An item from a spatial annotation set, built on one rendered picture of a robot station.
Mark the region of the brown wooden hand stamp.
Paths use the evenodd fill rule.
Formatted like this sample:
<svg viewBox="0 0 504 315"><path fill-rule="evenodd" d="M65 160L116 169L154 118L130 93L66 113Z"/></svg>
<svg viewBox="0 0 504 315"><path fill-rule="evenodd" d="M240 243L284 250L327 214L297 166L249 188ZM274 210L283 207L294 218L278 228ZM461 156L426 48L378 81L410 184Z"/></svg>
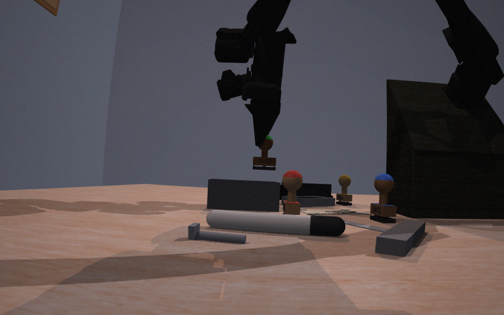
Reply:
<svg viewBox="0 0 504 315"><path fill-rule="evenodd" d="M347 187L350 185L350 177L348 175L342 175L339 178L339 184L342 187L341 193L336 194L336 200L339 200L336 202L337 205L345 205L345 206L351 206L352 203L352 198L353 195L348 195L347 194Z"/></svg>

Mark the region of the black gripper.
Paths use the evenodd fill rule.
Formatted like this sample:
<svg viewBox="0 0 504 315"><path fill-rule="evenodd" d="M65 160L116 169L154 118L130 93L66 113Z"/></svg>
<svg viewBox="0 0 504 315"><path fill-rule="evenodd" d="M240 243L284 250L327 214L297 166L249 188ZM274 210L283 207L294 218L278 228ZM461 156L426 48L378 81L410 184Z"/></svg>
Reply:
<svg viewBox="0 0 504 315"><path fill-rule="evenodd" d="M242 88L241 98L253 116L255 145L262 146L280 114L283 64L276 60L258 59L251 65L252 82Z"/></svg>

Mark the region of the brown wooden date stamp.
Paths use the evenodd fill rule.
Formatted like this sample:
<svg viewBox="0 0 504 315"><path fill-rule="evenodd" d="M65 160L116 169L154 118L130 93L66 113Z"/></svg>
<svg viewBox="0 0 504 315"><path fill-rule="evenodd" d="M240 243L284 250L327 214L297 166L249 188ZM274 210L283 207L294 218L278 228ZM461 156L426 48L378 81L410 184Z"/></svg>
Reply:
<svg viewBox="0 0 504 315"><path fill-rule="evenodd" d="M388 192L394 187L393 178L386 173L379 174L374 180L374 186L379 193L379 203L371 203L370 220L375 220L380 223L396 223L396 206L388 205Z"/></svg>

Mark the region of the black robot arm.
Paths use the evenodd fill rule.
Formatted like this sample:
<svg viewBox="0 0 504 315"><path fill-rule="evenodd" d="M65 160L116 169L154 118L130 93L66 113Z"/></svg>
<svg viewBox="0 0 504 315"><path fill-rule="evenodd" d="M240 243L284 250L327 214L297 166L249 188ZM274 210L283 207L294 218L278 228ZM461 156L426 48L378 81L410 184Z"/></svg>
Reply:
<svg viewBox="0 0 504 315"><path fill-rule="evenodd" d="M499 48L464 0L435 0L448 21L442 32L458 60L455 73L443 90L458 109L486 109L484 98L504 74L497 62ZM222 63L276 60L284 65L285 44L295 44L288 28L277 31L291 0L257 0L248 11L244 29L219 28L215 58ZM463 61L463 63L462 63ZM462 64L461 64L462 63ZM461 64L461 65L460 65ZM251 71L234 74L224 70L217 87L222 101L242 95Z"/></svg>

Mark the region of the brown hand stamp with red-topped knob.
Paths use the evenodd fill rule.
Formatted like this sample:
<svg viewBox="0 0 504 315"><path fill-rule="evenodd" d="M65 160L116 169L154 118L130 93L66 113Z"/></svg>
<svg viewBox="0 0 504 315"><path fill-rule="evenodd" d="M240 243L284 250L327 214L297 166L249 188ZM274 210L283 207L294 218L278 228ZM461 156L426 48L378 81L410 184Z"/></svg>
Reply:
<svg viewBox="0 0 504 315"><path fill-rule="evenodd" d="M300 215L301 204L296 201L296 191L302 186L303 179L296 170L290 170L283 176L283 186L288 190L287 200L283 200L283 214Z"/></svg>

